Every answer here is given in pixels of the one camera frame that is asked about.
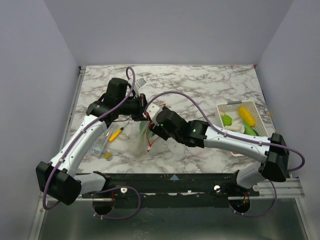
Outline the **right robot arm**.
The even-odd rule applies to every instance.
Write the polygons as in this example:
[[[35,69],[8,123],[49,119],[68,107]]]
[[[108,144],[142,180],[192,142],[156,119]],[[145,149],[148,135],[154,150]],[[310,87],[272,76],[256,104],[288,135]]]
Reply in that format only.
[[[154,124],[152,132],[164,140],[172,138],[190,148],[237,152],[255,160],[255,163],[234,173],[230,191],[236,196],[243,195],[253,185],[264,180],[282,183],[287,179],[289,152],[279,134],[275,133],[268,138],[228,133],[207,121],[185,121],[175,111],[156,105],[149,106],[146,115]]]

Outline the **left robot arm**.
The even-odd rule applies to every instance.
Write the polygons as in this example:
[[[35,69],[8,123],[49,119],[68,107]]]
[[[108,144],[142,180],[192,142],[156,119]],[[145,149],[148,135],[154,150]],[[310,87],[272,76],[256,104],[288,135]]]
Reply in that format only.
[[[41,161],[36,169],[39,189],[44,196],[51,196],[59,203],[71,205],[79,195],[95,192],[104,198],[110,194],[107,176],[100,172],[78,175],[77,170],[96,140],[120,115],[134,121],[144,121],[147,105],[141,93],[144,79],[129,83],[112,78],[106,92],[89,105],[86,115],[72,138],[48,163]]]

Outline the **clear zip top bag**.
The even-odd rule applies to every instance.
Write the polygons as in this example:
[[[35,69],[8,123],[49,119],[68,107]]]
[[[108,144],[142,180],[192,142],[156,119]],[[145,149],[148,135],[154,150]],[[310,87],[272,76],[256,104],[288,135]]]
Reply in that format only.
[[[147,143],[148,143],[148,146],[147,146],[147,150],[143,153],[149,153],[152,149],[152,145],[160,138],[159,136],[155,137],[155,133],[153,133],[151,130],[150,130],[150,127],[152,126],[152,122],[149,121],[149,125],[148,125],[148,131],[147,131]],[[142,156],[143,154],[141,155],[137,155],[136,154],[136,150],[135,150],[135,147],[136,147],[136,140],[137,140],[137,137],[133,140],[133,144],[132,144],[132,149],[131,149],[131,153],[134,155],[134,156]]]

